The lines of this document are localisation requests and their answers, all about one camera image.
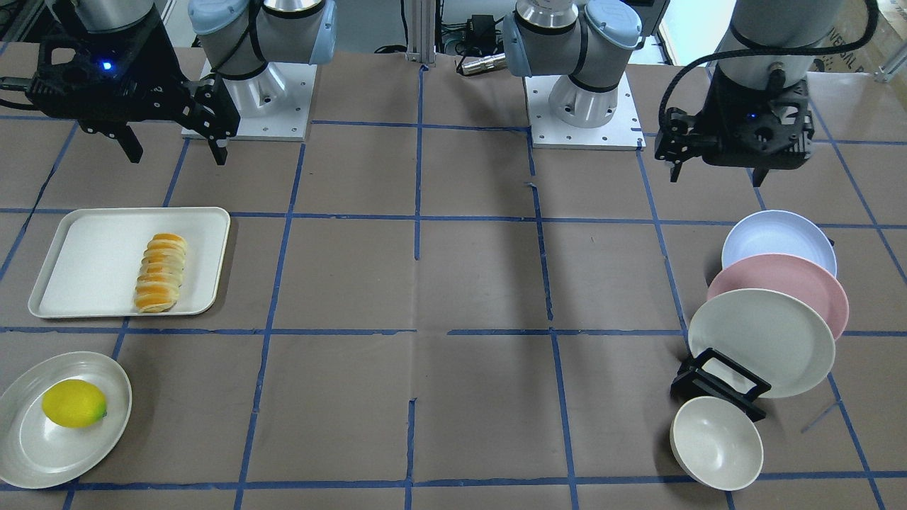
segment plate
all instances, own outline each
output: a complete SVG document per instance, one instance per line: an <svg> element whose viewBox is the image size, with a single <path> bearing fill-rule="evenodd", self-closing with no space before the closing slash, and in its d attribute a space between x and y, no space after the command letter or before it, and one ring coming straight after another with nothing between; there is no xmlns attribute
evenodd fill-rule
<svg viewBox="0 0 907 510"><path fill-rule="evenodd" d="M834 339L844 333L850 317L841 282L822 266L795 255L765 253L738 260L715 276L707 298L736 289L777 290L800 299L822 316Z"/></svg>
<svg viewBox="0 0 907 510"><path fill-rule="evenodd" d="M107 416L84 428L60 427L41 410L56 383L82 379L107 398ZM132 387L116 361L71 352L30 368L0 397L0 479L26 489L52 487L85 473L120 440L132 411Z"/></svg>
<svg viewBox="0 0 907 510"><path fill-rule="evenodd" d="M762 472L764 451L756 426L740 409L716 397L696 397L671 422L671 451L700 484L736 491Z"/></svg>
<svg viewBox="0 0 907 510"><path fill-rule="evenodd" d="M689 322L689 349L715 348L765 380L762 397L792 397L822 382L834 363L832 331L797 298L768 289L740 289L706 301ZM703 369L747 392L750 383L716 360Z"/></svg>
<svg viewBox="0 0 907 510"><path fill-rule="evenodd" d="M229 235L220 207L81 209L60 221L28 310L42 319L193 315L217 296ZM184 281L173 308L139 314L132 302L141 256L158 232L188 243Z"/></svg>
<svg viewBox="0 0 907 510"><path fill-rule="evenodd" d="M762 253L796 255L838 275L832 243L814 223L790 211L760 211L738 222L725 239L721 267Z"/></svg>

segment plate holder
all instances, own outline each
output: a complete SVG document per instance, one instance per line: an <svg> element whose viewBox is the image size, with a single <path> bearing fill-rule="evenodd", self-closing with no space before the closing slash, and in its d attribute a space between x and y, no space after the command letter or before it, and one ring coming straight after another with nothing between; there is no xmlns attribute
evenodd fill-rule
<svg viewBox="0 0 907 510"><path fill-rule="evenodd" d="M703 366L711 359L725 364L755 386L746 393L733 389L725 381L703 369ZM765 418L766 412L757 407L753 401L771 388L772 385L765 380L714 348L707 348L699 356L695 358L690 356L684 360L680 365L677 377L671 383L671 391L680 397L687 399L703 396L721 398L737 406L754 422Z"/></svg>

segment lemon on plate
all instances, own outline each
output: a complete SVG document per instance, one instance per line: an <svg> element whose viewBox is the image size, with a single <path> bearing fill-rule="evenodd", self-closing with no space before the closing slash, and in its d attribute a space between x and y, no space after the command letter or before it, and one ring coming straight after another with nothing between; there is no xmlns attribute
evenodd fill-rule
<svg viewBox="0 0 907 510"><path fill-rule="evenodd" d="M107 398L90 382L66 379L44 392L41 409L61 427L88 427L107 416Z"/></svg>

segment bread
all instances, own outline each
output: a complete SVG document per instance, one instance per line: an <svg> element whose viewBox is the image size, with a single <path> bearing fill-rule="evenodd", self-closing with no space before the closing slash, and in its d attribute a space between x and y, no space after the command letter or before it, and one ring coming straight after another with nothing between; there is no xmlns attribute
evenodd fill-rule
<svg viewBox="0 0 907 510"><path fill-rule="evenodd" d="M148 242L135 284L134 302L139 313L159 313L176 304L187 248L186 240L168 232L155 234Z"/></svg>

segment rectangular tray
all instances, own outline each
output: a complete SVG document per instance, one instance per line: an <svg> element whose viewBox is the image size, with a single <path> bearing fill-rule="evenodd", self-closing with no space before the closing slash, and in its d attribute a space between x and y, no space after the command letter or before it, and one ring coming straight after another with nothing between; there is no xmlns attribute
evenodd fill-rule
<svg viewBox="0 0 907 510"><path fill-rule="evenodd" d="M42 319L193 315L217 296L229 235L220 207L81 209L60 221L28 310ZM133 304L142 253L158 232L187 242L184 281L173 308L140 314Z"/></svg>

